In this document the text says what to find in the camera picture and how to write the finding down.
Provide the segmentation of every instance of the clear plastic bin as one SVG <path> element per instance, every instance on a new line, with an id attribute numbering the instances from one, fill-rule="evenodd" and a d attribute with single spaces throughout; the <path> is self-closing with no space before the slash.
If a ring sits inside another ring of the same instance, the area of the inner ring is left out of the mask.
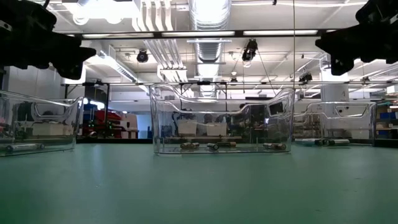
<path id="1" fill-rule="evenodd" d="M 150 87 L 155 153 L 290 151 L 294 90 L 268 101 L 187 98 Z"/>
<path id="2" fill-rule="evenodd" d="M 295 143 L 306 146 L 374 144 L 376 103 L 310 103 L 306 112 L 295 114 Z"/>
<path id="3" fill-rule="evenodd" d="M 0 156 L 73 149 L 82 98 L 45 100 L 0 91 Z"/>

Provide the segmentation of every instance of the security camera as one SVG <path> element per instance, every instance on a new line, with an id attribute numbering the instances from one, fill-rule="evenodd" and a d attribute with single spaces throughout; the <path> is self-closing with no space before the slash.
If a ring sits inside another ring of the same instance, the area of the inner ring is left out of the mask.
<path id="1" fill-rule="evenodd" d="M 138 55 L 137 55 L 137 61 L 140 63 L 145 63 L 148 61 L 148 54 L 147 54 L 147 50 L 140 50 Z"/>

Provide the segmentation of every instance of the ventilation duct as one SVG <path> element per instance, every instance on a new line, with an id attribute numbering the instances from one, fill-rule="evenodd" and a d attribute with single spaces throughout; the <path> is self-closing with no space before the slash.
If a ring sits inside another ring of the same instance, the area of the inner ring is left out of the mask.
<path id="1" fill-rule="evenodd" d="M 192 29 L 194 30 L 225 30 L 231 13 L 231 0 L 189 0 Z M 223 51 L 223 43 L 196 43 L 198 74 L 201 79 L 215 79 L 218 75 Z M 201 94 L 214 96 L 209 87 L 201 86 Z"/>

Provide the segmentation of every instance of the black mechanical arm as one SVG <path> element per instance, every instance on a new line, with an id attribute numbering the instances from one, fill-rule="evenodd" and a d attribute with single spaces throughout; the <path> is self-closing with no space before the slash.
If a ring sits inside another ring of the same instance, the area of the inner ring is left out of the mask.
<path id="1" fill-rule="evenodd" d="M 80 79 L 83 62 L 96 50 L 80 47 L 79 38 L 52 32 L 56 22 L 40 4 L 0 0 L 0 65 L 46 69 L 51 63 L 62 77 Z"/>
<path id="2" fill-rule="evenodd" d="M 357 13 L 358 25 L 327 32 L 315 45 L 331 55 L 332 75 L 342 75 L 360 58 L 369 63 L 398 61 L 398 1 L 369 0 Z"/>

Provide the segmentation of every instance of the green table surface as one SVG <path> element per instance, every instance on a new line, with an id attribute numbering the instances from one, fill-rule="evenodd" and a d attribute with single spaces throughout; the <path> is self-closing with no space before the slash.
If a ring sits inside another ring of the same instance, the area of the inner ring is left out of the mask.
<path id="1" fill-rule="evenodd" d="M 156 156 L 80 144 L 0 158 L 0 223 L 398 223 L 398 150 Z"/>

